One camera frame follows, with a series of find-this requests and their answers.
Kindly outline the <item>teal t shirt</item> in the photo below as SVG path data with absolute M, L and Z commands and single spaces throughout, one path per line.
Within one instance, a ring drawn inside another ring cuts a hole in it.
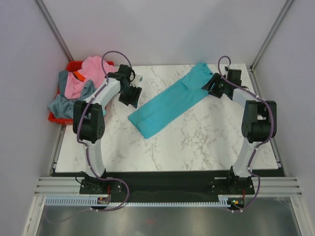
M 151 138 L 207 96 L 202 87 L 213 75 L 207 64 L 197 63 L 183 78 L 129 115 L 128 120 L 145 139 Z

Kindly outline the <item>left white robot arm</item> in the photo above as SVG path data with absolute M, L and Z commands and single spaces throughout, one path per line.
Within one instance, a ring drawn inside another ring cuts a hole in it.
M 106 168 L 101 154 L 101 139 L 105 133 L 105 107 L 118 94 L 121 103 L 137 108 L 142 88 L 131 84 L 136 78 L 130 66 L 121 64 L 117 72 L 107 74 L 104 82 L 91 96 L 74 103 L 73 132 L 77 142 L 84 147 L 86 174 L 94 177 L 91 188 L 96 193 L 104 193 L 108 188 L 108 181 L 102 178 Z

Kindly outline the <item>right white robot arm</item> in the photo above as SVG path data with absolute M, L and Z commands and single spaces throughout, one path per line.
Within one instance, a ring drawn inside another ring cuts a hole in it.
M 264 100 L 242 86 L 242 71 L 226 69 L 225 75 L 215 73 L 202 87 L 209 95 L 221 98 L 226 95 L 243 109 L 241 132 L 243 145 L 236 162 L 231 167 L 232 176 L 225 181 L 225 187 L 230 193 L 238 193 L 243 188 L 240 178 L 252 176 L 257 149 L 275 137 L 277 132 L 277 104 L 272 100 Z

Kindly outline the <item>pink t shirt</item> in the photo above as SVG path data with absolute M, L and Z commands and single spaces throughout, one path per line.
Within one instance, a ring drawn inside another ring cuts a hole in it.
M 88 81 L 92 81 L 97 89 L 104 81 L 105 74 L 101 67 L 101 57 L 88 57 L 84 61 L 71 61 L 68 71 L 64 95 L 68 100 L 78 99 Z

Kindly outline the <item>grey t shirt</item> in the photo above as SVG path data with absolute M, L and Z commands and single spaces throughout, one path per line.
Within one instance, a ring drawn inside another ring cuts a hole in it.
M 73 118 L 73 106 L 77 100 L 85 100 L 96 91 L 92 80 L 79 81 L 73 73 L 59 73 L 59 94 L 48 105 L 49 111 L 55 118 Z

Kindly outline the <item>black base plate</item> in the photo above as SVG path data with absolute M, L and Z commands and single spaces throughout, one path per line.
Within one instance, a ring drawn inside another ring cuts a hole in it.
M 175 172 L 107 172 L 106 182 L 87 177 L 83 172 L 53 173 L 54 177 L 82 177 L 80 193 L 125 196 L 179 194 L 253 195 L 252 179 L 233 177 L 231 171 L 175 171 Z

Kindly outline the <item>right corner frame post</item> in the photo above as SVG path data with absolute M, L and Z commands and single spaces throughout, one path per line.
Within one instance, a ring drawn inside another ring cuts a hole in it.
M 260 62 L 261 58 L 263 57 L 266 49 L 268 48 L 269 44 L 271 43 L 272 39 L 276 35 L 277 31 L 279 30 L 283 20 L 285 19 L 286 15 L 292 8 L 295 0 L 286 0 L 283 4 L 280 12 L 278 13 L 275 21 L 273 22 L 267 36 L 265 37 L 263 44 L 261 45 L 257 55 L 255 56 L 253 62 L 249 66 L 249 70 L 251 73 L 254 72 L 255 68 L 257 67 L 258 63 Z

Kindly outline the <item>corner frame post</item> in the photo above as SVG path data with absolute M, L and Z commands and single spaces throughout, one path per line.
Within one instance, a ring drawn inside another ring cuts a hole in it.
M 74 61 L 74 58 L 68 49 L 66 42 L 64 41 L 57 25 L 55 24 L 47 6 L 45 5 L 43 0 L 34 0 L 37 8 L 39 9 L 41 15 L 43 16 L 47 26 L 49 27 L 50 31 L 52 32 L 54 38 L 56 39 L 58 45 L 60 46 L 63 54 L 67 58 L 68 61 Z
M 292 8 L 295 0 L 286 0 L 283 4 L 280 12 L 278 13 L 275 21 L 273 22 L 267 36 L 265 37 L 263 44 L 261 45 L 257 55 L 255 56 L 253 62 L 249 66 L 249 70 L 251 73 L 254 72 L 255 68 L 257 67 L 258 63 L 260 62 L 261 58 L 263 57 L 266 49 L 268 48 L 269 44 L 271 43 L 272 39 L 276 35 L 277 31 L 279 30 L 283 20 L 285 19 L 286 15 Z

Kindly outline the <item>aluminium extrusion rail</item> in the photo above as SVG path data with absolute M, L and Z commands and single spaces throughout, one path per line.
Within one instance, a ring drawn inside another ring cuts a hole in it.
M 78 196 L 80 185 L 74 177 L 40 177 L 35 196 Z M 260 197 L 300 197 L 302 191 L 294 177 L 261 177 Z

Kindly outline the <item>left corner frame post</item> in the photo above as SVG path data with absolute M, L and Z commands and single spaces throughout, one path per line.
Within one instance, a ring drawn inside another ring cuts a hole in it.
M 34 0 L 37 8 L 39 9 L 41 15 L 43 16 L 47 26 L 49 27 L 50 31 L 52 32 L 54 38 L 56 39 L 58 45 L 60 46 L 63 54 L 67 58 L 68 61 L 74 61 L 74 58 L 68 49 L 66 42 L 64 41 L 57 25 L 55 24 L 47 6 L 45 5 L 43 0 Z

